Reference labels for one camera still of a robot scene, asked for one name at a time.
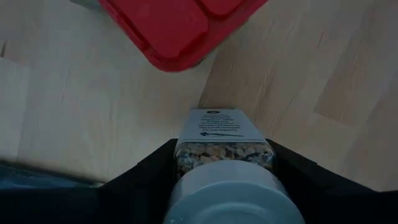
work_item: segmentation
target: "white lid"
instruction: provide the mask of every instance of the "white lid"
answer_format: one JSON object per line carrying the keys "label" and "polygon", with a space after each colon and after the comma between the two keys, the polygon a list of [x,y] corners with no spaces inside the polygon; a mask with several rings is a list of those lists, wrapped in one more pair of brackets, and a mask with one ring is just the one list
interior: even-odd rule
{"label": "white lid", "polygon": [[244,161],[197,167],[176,184],[164,223],[304,223],[282,184]]}

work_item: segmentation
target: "red lid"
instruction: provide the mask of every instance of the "red lid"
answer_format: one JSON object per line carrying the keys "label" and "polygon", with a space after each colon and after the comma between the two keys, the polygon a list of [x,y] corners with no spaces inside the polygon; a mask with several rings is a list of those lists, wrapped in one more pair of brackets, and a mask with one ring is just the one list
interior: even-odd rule
{"label": "red lid", "polygon": [[164,71],[194,66],[267,0],[99,0]]}

